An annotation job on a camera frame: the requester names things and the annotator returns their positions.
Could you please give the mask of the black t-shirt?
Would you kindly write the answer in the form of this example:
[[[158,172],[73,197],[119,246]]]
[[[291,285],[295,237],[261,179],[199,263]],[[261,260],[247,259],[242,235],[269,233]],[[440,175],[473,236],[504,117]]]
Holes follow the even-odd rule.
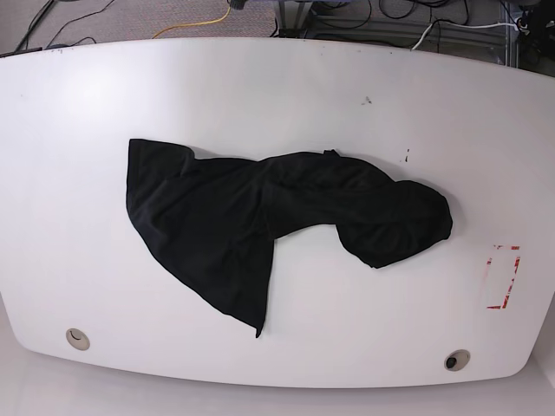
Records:
[[[199,159],[187,146],[132,139],[128,217],[153,258],[217,311],[261,332],[276,241],[332,225],[374,269],[447,240],[447,199],[327,150],[260,161]]]

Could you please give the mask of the red tape rectangle marking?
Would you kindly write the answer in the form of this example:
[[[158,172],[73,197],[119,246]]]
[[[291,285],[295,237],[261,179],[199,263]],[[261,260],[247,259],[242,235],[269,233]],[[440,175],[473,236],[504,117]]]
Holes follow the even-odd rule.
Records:
[[[494,245],[486,262],[482,302],[488,310],[507,307],[519,270],[521,247]]]

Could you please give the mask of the right table grommet hole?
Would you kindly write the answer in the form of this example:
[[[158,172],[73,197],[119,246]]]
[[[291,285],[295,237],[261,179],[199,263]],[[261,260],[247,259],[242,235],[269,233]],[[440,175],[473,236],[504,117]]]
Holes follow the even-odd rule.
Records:
[[[465,349],[453,351],[445,360],[444,368],[449,372],[463,369],[471,359],[470,353]]]

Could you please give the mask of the table grommet hole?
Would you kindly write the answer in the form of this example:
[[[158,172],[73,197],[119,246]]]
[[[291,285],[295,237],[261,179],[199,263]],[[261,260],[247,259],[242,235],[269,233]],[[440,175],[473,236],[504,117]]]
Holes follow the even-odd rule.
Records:
[[[90,348],[89,338],[80,329],[68,329],[66,331],[66,340],[71,347],[79,351],[86,351]]]
[[[445,360],[444,368],[449,372],[463,369],[471,359],[470,353],[465,349],[453,351]]]

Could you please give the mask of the left table grommet hole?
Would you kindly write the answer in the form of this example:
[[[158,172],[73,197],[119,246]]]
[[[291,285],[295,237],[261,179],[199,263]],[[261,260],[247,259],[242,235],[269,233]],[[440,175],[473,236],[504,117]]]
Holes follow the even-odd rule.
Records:
[[[71,347],[79,351],[86,351],[90,348],[89,338],[80,329],[68,329],[66,331],[66,340]]]

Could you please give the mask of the aluminium frame stand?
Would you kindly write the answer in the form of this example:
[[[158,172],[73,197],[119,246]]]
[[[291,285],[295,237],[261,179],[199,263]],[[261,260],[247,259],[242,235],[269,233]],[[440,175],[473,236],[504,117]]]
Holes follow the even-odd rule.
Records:
[[[275,1],[273,9],[277,22],[277,36],[300,37],[312,5],[313,1]]]

